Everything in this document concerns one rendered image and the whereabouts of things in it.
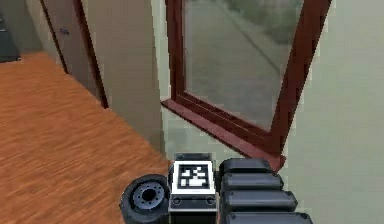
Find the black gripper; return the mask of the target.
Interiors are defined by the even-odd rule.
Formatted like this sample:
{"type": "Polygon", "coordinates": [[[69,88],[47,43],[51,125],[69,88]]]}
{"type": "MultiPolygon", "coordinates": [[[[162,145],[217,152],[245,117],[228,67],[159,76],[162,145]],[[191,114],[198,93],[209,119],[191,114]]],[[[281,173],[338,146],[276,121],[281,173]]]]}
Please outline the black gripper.
{"type": "Polygon", "coordinates": [[[169,224],[169,196],[164,175],[147,174],[133,180],[120,199],[124,223],[169,224]]]}

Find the red framed window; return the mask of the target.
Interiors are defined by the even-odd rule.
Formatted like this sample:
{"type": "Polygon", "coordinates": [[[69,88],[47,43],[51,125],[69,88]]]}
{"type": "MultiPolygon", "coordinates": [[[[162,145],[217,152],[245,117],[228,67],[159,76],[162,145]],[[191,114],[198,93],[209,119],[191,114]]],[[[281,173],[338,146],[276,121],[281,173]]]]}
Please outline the red framed window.
{"type": "Polygon", "coordinates": [[[163,106],[244,157],[283,149],[332,0],[165,0],[163,106]]]}

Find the beige room door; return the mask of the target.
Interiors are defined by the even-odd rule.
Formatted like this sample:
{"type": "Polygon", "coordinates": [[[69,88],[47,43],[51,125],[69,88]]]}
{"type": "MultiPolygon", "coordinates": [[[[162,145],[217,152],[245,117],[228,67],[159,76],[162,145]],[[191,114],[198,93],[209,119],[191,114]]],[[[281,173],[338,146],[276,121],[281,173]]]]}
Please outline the beige room door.
{"type": "Polygon", "coordinates": [[[71,75],[103,108],[107,97],[81,0],[40,0],[64,71],[71,75]],[[67,29],[63,35],[60,29],[67,29]]]}

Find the dark grey cabinet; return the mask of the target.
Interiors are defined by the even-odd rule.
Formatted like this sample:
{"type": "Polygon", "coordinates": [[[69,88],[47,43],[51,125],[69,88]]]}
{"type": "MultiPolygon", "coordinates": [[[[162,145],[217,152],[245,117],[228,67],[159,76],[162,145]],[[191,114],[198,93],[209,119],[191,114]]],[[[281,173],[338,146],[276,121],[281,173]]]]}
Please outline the dark grey cabinet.
{"type": "Polygon", "coordinates": [[[0,13],[0,63],[19,61],[20,52],[6,25],[3,15],[0,13]]]}

